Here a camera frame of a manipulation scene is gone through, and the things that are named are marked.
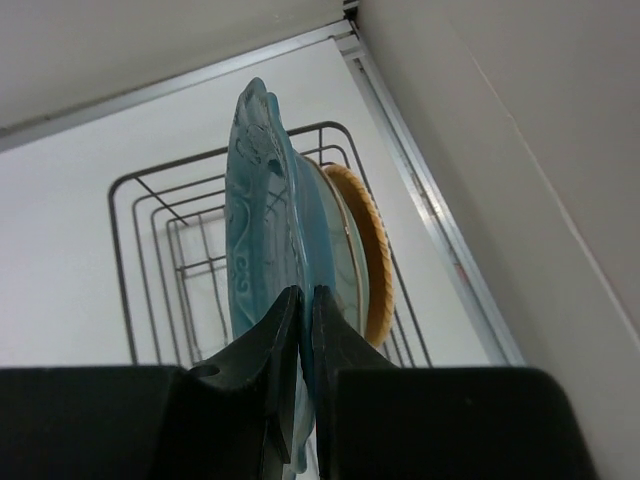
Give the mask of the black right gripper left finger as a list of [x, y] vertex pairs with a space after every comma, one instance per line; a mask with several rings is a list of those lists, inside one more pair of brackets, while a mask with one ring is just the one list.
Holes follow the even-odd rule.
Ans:
[[281, 478], [294, 455], [301, 314], [300, 289], [285, 288], [256, 325], [189, 371], [183, 448], [197, 478]]

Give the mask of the dark teal scalloped plate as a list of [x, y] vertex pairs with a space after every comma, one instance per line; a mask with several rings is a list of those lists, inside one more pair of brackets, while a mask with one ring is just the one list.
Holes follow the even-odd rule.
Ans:
[[315, 422], [311, 347], [312, 270], [303, 244], [301, 170], [281, 121], [276, 95], [253, 78], [240, 94], [230, 131], [225, 174], [228, 302], [234, 337], [266, 315], [283, 289], [302, 291], [296, 359], [291, 461], [283, 476], [308, 467], [307, 442]]

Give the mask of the light blue flower plate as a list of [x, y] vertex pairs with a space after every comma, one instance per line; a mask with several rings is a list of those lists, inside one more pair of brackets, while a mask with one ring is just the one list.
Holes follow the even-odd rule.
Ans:
[[318, 189], [326, 217], [335, 286], [334, 299], [346, 322], [365, 334], [369, 309], [369, 275], [366, 256], [354, 217], [327, 170], [300, 154]]

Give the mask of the orange woven wicker plate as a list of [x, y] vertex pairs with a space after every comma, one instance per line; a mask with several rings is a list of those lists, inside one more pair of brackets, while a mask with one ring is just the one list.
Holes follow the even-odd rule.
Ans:
[[358, 176], [337, 164], [323, 171], [344, 199], [360, 235], [369, 280], [364, 337], [380, 347], [391, 331], [394, 314], [393, 268], [386, 231], [372, 196]]

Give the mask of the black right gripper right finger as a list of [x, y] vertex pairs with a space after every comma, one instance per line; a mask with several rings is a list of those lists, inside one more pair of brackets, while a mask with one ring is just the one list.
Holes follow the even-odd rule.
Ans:
[[400, 368], [314, 291], [317, 447], [325, 479], [591, 479], [570, 402], [526, 367]]

